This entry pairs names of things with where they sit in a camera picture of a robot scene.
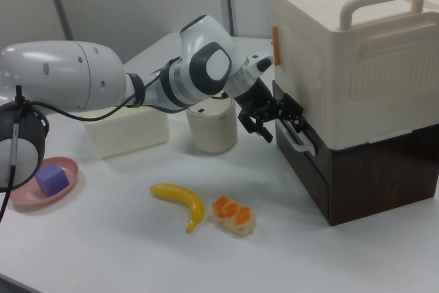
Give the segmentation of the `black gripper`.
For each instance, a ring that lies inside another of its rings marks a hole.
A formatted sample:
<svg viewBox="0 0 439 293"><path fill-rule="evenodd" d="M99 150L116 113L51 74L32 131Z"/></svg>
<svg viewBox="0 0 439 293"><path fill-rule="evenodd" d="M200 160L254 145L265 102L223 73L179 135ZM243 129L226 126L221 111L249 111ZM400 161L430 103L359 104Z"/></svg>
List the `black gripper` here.
<svg viewBox="0 0 439 293"><path fill-rule="evenodd" d="M238 115L242 126L249 134L256 133L268 143L272 142L273 136L261 118L278 118L288 121L297 133L302 130L303 107L287 93L276 101L260 78L235 101L242 109Z"/></svg>

